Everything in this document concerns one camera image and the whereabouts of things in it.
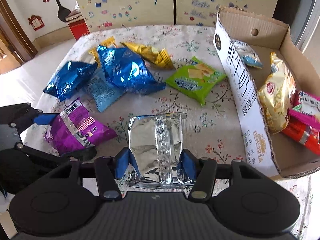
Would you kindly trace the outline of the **purple snack bag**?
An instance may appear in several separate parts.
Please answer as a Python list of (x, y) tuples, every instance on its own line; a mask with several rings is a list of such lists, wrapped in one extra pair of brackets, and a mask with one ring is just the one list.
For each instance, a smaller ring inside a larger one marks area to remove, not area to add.
[(113, 129), (91, 116), (80, 99), (58, 114), (44, 134), (45, 140), (60, 156), (98, 146), (116, 136)]

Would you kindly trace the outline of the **silver foil snack bag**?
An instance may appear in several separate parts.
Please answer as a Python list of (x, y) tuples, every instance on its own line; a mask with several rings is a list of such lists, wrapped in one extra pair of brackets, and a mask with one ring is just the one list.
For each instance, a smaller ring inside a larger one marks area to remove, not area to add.
[(195, 166), (183, 153), (186, 113), (133, 116), (128, 127), (127, 186), (150, 190), (193, 185)]

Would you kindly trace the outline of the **large blue foil snack bag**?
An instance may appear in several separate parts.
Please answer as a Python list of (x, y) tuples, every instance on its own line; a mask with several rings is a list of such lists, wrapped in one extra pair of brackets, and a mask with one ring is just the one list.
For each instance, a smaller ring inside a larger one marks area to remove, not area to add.
[(128, 48), (106, 49), (99, 56), (106, 80), (125, 93), (147, 95), (166, 87), (153, 77), (142, 57)]

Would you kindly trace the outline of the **pink white snack bag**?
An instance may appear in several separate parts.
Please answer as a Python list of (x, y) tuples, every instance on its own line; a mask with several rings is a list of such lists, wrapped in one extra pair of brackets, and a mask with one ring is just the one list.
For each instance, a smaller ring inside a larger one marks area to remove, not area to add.
[(296, 91), (289, 115), (308, 126), (319, 129), (319, 97), (302, 90)]

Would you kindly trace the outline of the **small blue foil snack bag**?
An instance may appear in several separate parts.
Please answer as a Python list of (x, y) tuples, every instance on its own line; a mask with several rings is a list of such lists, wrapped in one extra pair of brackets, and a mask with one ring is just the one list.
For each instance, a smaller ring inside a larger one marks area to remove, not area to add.
[(43, 92), (65, 101), (73, 97), (90, 80), (98, 64), (67, 61), (50, 79)]

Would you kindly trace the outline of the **light blue snack packet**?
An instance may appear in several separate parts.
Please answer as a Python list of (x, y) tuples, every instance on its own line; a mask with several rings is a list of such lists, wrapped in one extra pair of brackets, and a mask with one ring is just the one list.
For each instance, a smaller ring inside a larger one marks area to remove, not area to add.
[(106, 80), (101, 68), (97, 69), (88, 83), (86, 83), (84, 91), (94, 99), (96, 108), (100, 113), (125, 94), (123, 90)]

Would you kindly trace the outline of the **floral tablecloth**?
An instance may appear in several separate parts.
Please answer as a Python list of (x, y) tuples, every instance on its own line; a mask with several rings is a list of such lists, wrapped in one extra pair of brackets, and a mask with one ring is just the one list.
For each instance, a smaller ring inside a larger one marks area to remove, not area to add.
[[(65, 56), (65, 61), (93, 62), (89, 51), (113, 37), (117, 43), (134, 42), (166, 49), (176, 68), (192, 63), (196, 57), (222, 71), (214, 48), (214, 28), (182, 25), (147, 25), (97, 31), (80, 38)], [(245, 160), (240, 122), (228, 80), (214, 86), (205, 106), (177, 90), (167, 87), (157, 93), (141, 96), (125, 94), (105, 111), (99, 112), (94, 99), (76, 95), (91, 115), (111, 127), (117, 137), (98, 146), (98, 155), (115, 154), (128, 145), (129, 120), (133, 116), (184, 112), (183, 146), (197, 157), (210, 157), (229, 164)], [(293, 230), (298, 239), (319, 239), (319, 173), (298, 179), (282, 180), (280, 185), (299, 200), (301, 213)]]

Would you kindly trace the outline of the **green cracker snack pack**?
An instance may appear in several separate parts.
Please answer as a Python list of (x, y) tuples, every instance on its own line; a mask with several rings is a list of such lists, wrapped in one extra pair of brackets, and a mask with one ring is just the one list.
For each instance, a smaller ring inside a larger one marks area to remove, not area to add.
[(214, 69), (193, 56), (192, 64), (182, 66), (166, 79), (167, 85), (184, 95), (195, 99), (201, 106), (212, 88), (223, 81), (227, 75)]

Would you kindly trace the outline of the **red white box on floor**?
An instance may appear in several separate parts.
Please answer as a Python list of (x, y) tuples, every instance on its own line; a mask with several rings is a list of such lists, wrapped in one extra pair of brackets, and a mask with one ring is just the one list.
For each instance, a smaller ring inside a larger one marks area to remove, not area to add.
[(90, 33), (85, 19), (79, 9), (73, 10), (65, 19), (76, 40)]

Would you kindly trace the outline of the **yellow gold snack wrapper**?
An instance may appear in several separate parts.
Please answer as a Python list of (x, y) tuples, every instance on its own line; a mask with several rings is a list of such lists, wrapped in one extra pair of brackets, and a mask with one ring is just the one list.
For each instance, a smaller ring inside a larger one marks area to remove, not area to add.
[(165, 70), (175, 69), (166, 49), (157, 49), (153, 46), (133, 42), (121, 42), (121, 44), (140, 55), (144, 60), (156, 65), (157, 68)]

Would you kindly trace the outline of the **gold croissant snack bag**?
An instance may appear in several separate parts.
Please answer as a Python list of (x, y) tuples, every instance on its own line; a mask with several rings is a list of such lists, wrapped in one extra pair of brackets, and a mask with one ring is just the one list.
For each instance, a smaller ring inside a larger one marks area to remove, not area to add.
[(289, 124), (289, 110), (293, 107), (296, 82), (285, 61), (270, 53), (271, 74), (258, 91), (268, 130), (281, 132)]

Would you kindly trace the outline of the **brown cardboard box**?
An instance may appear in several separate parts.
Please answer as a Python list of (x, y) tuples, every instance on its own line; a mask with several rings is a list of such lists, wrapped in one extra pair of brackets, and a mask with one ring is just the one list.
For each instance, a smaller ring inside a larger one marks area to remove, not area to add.
[(246, 160), (271, 178), (319, 170), (319, 156), (284, 134), (298, 91), (319, 95), (319, 75), (293, 44), (288, 24), (221, 7), (213, 38), (229, 78)]

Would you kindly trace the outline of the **red snack bag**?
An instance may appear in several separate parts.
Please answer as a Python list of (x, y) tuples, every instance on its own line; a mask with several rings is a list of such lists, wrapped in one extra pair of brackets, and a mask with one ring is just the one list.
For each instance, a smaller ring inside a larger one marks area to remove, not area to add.
[(319, 155), (319, 129), (291, 117), (282, 133), (300, 143), (314, 154)]

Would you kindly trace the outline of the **white blue small snack pack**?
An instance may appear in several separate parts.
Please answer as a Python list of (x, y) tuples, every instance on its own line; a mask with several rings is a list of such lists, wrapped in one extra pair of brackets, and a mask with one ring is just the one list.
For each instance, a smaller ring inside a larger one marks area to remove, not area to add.
[(251, 46), (239, 40), (233, 40), (233, 43), (245, 65), (258, 69), (263, 68), (263, 64), (260, 61), (258, 54), (251, 48)]

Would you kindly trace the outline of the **cream sticker-covered cabinet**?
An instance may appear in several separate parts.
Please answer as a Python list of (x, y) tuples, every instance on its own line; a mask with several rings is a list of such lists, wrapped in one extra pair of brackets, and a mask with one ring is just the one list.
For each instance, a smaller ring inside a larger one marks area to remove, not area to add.
[(219, 7), (271, 17), (278, 0), (76, 0), (90, 32), (140, 25), (213, 27)]

